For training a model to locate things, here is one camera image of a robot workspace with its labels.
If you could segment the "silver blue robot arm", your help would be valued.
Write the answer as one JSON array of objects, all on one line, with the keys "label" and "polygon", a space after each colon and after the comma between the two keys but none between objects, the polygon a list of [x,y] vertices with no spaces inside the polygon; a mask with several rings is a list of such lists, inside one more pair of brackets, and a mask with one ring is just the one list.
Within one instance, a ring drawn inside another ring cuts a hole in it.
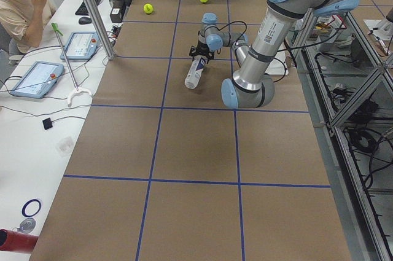
[{"label": "silver blue robot arm", "polygon": [[254,42],[249,45],[242,34],[219,31],[216,15],[206,13],[199,40],[214,52],[230,47],[240,68],[221,85],[221,96],[230,109],[257,108],[270,103],[274,83],[266,73],[293,23],[313,9],[315,15],[333,15],[355,9],[360,0],[267,0],[267,12]]}]

